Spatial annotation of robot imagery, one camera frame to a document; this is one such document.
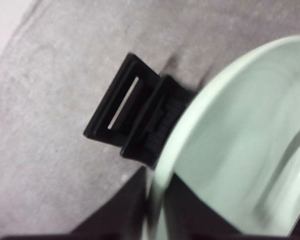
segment concrete floor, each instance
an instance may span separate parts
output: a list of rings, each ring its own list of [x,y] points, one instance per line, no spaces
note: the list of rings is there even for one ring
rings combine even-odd
[[[300,0],[38,0],[0,59],[0,237],[66,233],[140,166],[82,132],[127,52],[196,89],[300,34]]]

